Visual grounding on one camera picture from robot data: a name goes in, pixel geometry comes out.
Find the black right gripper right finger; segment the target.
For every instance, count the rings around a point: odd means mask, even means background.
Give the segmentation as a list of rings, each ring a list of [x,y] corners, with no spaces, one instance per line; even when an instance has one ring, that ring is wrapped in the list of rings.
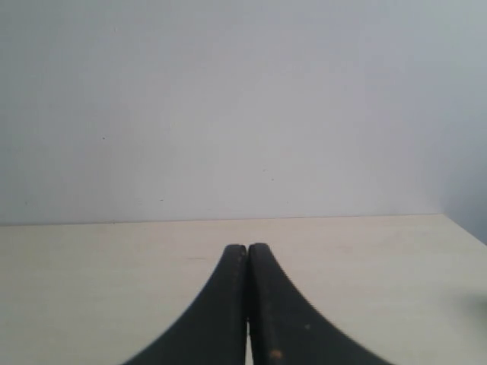
[[[325,319],[265,243],[249,246],[247,309],[255,364],[387,364]]]

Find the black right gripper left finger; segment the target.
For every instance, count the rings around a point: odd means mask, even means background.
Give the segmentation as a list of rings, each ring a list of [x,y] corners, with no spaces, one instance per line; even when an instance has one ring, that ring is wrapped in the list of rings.
[[[244,364],[246,278],[247,248],[227,245],[184,313],[127,364]]]

